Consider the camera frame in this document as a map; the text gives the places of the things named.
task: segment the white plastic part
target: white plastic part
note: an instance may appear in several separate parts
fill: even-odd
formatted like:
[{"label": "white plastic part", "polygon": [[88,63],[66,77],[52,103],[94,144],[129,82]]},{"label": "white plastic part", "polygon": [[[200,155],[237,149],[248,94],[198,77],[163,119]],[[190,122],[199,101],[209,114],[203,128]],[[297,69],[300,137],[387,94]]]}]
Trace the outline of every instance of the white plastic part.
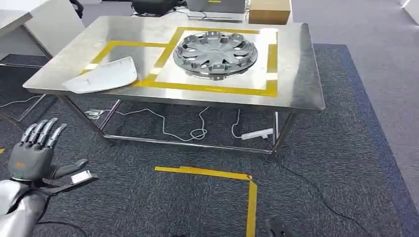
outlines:
[{"label": "white plastic part", "polygon": [[251,132],[251,133],[245,133],[245,134],[242,135],[242,140],[247,140],[247,139],[251,139],[251,138],[255,138],[255,137],[262,137],[263,139],[266,139],[266,138],[268,138],[269,134],[273,134],[273,133],[274,133],[273,128],[268,128],[268,129],[265,129],[265,130]]},{"label": "white plastic part", "polygon": [[81,181],[84,181],[86,179],[93,178],[93,177],[95,177],[94,174],[92,174],[89,170],[85,170],[83,172],[80,172],[78,174],[75,174],[75,175],[71,176],[71,182],[73,184],[76,184],[76,183],[80,183]]},{"label": "white plastic part", "polygon": [[126,57],[68,80],[63,86],[74,93],[82,94],[118,88],[136,80],[134,61],[131,57]]}]

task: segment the stainless steel table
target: stainless steel table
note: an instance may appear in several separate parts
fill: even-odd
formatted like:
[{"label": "stainless steel table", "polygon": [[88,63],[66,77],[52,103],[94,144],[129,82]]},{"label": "stainless steel table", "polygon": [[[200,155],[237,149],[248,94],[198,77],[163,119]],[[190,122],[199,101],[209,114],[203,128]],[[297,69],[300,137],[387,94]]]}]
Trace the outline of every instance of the stainless steel table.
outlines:
[{"label": "stainless steel table", "polygon": [[[206,31],[239,33],[255,43],[257,62],[243,74],[223,80],[201,79],[186,73],[172,59],[185,36]],[[74,95],[61,84],[100,64],[131,56],[138,80],[125,87],[92,93],[115,98],[100,126],[88,119],[68,98]],[[50,60],[24,85],[30,92],[57,95],[90,128],[105,139],[187,145],[270,154],[284,141],[299,113],[325,108],[316,58],[307,24],[249,25],[202,21],[167,21],[162,18],[103,16]],[[105,134],[103,129],[123,99],[145,102],[271,109],[275,116],[271,150],[225,147]],[[278,112],[288,113],[278,128]]]}]

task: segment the robot finger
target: robot finger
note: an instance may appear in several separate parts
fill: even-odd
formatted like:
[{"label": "robot finger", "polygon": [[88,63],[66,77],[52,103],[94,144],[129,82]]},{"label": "robot finger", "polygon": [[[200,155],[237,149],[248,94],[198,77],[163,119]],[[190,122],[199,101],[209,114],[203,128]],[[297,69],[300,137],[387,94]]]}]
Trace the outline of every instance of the robot finger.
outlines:
[{"label": "robot finger", "polygon": [[34,124],[30,125],[30,126],[26,129],[26,131],[25,131],[25,132],[23,133],[23,135],[22,135],[22,138],[20,139],[20,141],[21,141],[22,143],[25,143],[25,142],[27,142],[27,141],[28,141],[28,138],[29,138],[29,136],[31,135],[32,130],[34,130],[34,128],[35,128],[37,125],[38,125],[37,123],[34,123]]},{"label": "robot finger", "polygon": [[40,136],[38,138],[38,142],[37,142],[37,144],[40,147],[43,147],[45,145],[45,141],[47,140],[48,135],[51,132],[51,128],[52,128],[52,126],[54,126],[54,123],[57,122],[57,121],[58,121],[57,118],[52,118],[43,127],[42,132],[41,132],[41,134],[40,134]]},{"label": "robot finger", "polygon": [[53,133],[53,135],[49,138],[46,147],[50,147],[51,149],[55,148],[55,144],[57,144],[57,140],[60,137],[63,130],[67,127],[66,123],[61,124]]},{"label": "robot finger", "polygon": [[31,137],[29,137],[30,143],[35,143],[37,141],[38,135],[41,132],[43,126],[48,122],[47,119],[42,120],[38,125],[35,127],[35,129],[32,131]]}]

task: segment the yellow tape marking on floor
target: yellow tape marking on floor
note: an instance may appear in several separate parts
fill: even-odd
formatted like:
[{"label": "yellow tape marking on floor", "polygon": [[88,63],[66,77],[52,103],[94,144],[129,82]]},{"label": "yellow tape marking on floor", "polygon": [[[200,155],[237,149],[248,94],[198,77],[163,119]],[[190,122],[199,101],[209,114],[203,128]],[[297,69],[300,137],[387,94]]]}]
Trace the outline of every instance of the yellow tape marking on floor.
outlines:
[{"label": "yellow tape marking on floor", "polygon": [[184,174],[208,175],[208,176],[230,178],[230,179],[251,180],[251,176],[247,174],[231,173],[231,172],[225,172],[225,171],[201,169],[201,168],[186,167],[186,166],[181,166],[180,168],[156,166],[154,167],[154,170],[174,172],[174,173],[184,173]]},{"label": "yellow tape marking on floor", "polygon": [[191,172],[194,172],[194,174],[210,175],[210,176],[217,176],[217,177],[230,178],[230,179],[251,180],[250,175],[241,174],[241,173],[202,169],[202,168],[195,168],[195,167],[189,167],[189,166],[181,166],[179,167],[179,169],[190,170]]},{"label": "yellow tape marking on floor", "polygon": [[246,222],[246,237],[254,237],[256,231],[256,197],[257,185],[249,182],[248,220]]},{"label": "yellow tape marking on floor", "polygon": [[256,197],[257,197],[257,185],[251,180],[252,176],[241,173],[231,173],[225,171],[217,171],[211,169],[202,169],[189,166],[181,166],[179,168],[171,167],[154,167],[155,171],[184,173],[184,174],[198,174],[198,175],[209,175],[222,178],[240,179],[249,181],[249,203],[248,203],[248,215],[246,221],[246,237],[255,237],[256,230]]}]

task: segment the black device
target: black device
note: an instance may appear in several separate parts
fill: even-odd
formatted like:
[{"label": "black device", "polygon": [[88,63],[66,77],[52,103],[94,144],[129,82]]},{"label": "black device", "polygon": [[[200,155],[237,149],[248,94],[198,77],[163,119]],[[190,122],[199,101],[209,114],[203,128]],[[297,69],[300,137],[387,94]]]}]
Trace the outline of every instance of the black device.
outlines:
[{"label": "black device", "polygon": [[70,0],[70,3],[74,4],[77,7],[76,13],[81,19],[83,17],[83,10],[84,10],[83,5],[78,0]]},{"label": "black device", "polygon": [[131,7],[138,14],[149,13],[163,16],[178,6],[179,0],[131,0]]}]

